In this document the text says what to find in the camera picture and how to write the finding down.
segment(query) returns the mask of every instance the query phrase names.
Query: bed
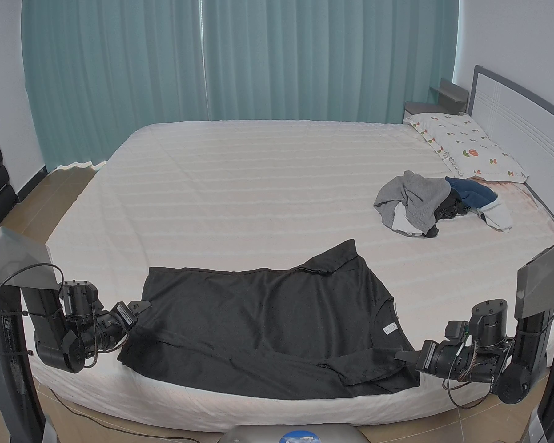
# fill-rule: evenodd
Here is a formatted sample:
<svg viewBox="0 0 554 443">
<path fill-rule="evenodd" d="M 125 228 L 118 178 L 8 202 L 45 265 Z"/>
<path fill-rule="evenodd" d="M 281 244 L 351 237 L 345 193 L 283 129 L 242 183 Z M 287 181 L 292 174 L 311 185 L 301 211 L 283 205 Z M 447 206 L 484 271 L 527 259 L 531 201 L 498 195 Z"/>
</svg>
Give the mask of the bed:
<svg viewBox="0 0 554 443">
<path fill-rule="evenodd" d="M 513 336 L 517 269 L 554 243 L 554 107 L 517 88 L 477 67 L 469 107 L 529 174 L 528 185 L 492 186 L 512 213 L 509 233 L 474 214 L 441 221 L 433 240 L 408 238 L 381 224 L 372 205 L 392 177 L 404 170 L 449 174 L 411 126 L 181 122 L 144 127 L 113 154 L 52 233 L 52 260 L 67 279 L 94 283 L 107 307 L 139 299 L 149 266 L 288 269 L 355 238 L 359 255 L 395 297 L 415 348 L 426 338 L 442 340 L 448 320 L 469 319 L 472 306 L 488 298 L 509 301 Z M 33 346 L 30 322 L 25 328 Z M 151 380 L 114 354 L 78 374 L 36 357 L 31 365 L 41 383 L 66 399 L 169 428 L 383 424 L 452 408 L 441 380 L 432 376 L 393 395 L 279 401 Z M 549 362 L 553 354 L 554 333 Z M 487 389 L 470 385 L 455 399 L 469 402 Z"/>
</svg>

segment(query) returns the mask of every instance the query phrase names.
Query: white headboard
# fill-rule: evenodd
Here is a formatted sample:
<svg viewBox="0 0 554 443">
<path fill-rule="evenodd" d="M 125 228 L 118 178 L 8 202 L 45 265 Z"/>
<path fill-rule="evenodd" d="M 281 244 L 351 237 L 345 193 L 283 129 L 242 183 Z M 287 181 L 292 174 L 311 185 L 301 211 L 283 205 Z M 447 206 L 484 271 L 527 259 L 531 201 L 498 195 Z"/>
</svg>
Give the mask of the white headboard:
<svg viewBox="0 0 554 443">
<path fill-rule="evenodd" d="M 554 105 L 476 66 L 468 114 L 524 168 L 527 187 L 554 217 Z"/>
</svg>

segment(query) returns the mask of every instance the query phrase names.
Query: gray headboard frame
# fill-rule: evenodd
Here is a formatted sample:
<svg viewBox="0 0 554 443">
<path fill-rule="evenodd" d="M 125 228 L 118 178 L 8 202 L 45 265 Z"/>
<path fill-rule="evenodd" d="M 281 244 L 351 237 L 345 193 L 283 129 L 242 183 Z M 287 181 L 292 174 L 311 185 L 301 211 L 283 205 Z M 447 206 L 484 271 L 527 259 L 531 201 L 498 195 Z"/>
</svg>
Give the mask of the gray headboard frame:
<svg viewBox="0 0 554 443">
<path fill-rule="evenodd" d="M 470 100 L 468 102 L 468 114 L 472 115 L 473 108 L 474 108 L 474 101 L 476 99 L 476 86 L 478 84 L 478 77 L 479 75 L 486 76 L 487 78 L 490 78 L 501 85 L 513 90 L 514 92 L 519 93 L 526 99 L 529 99 L 539 107 L 546 110 L 548 113 L 552 114 L 554 116 L 554 105 L 550 103 L 549 101 L 541 98 L 539 95 L 531 92 L 530 90 L 526 89 L 525 87 L 522 87 L 521 85 L 509 80 L 508 78 L 504 78 L 503 76 L 485 69 L 482 66 L 476 65 L 474 67 L 474 78 L 472 80 L 472 90 L 470 91 Z M 554 213 L 550 210 L 550 208 L 542 201 L 542 199 L 537 195 L 534 190 L 530 187 L 530 185 L 526 182 L 526 187 L 530 190 L 530 192 L 533 194 L 533 196 L 547 209 L 547 211 L 550 212 L 554 219 Z"/>
</svg>

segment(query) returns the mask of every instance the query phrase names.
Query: gray garment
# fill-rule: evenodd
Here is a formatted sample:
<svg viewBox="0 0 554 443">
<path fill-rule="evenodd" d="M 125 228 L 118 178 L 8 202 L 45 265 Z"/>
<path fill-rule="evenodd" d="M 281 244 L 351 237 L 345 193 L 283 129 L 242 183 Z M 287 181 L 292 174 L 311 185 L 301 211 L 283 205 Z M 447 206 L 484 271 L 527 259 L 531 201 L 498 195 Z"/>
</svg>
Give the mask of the gray garment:
<svg viewBox="0 0 554 443">
<path fill-rule="evenodd" d="M 382 223 L 391 228 L 398 202 L 406 207 L 406 219 L 423 233 L 435 225 L 434 212 L 450 194 L 451 186 L 441 177 L 425 178 L 404 171 L 377 193 L 373 206 L 382 215 Z"/>
</svg>

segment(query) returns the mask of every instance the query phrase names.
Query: blue round logo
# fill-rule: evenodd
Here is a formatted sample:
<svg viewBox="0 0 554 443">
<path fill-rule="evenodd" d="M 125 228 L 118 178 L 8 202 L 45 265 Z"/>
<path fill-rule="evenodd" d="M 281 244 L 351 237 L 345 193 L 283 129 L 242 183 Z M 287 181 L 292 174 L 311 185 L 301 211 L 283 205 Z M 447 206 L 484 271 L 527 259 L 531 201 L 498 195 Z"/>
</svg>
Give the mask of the blue round logo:
<svg viewBox="0 0 554 443">
<path fill-rule="evenodd" d="M 279 440 L 279 443 L 321 443 L 318 435 L 305 430 L 294 430 Z"/>
</svg>

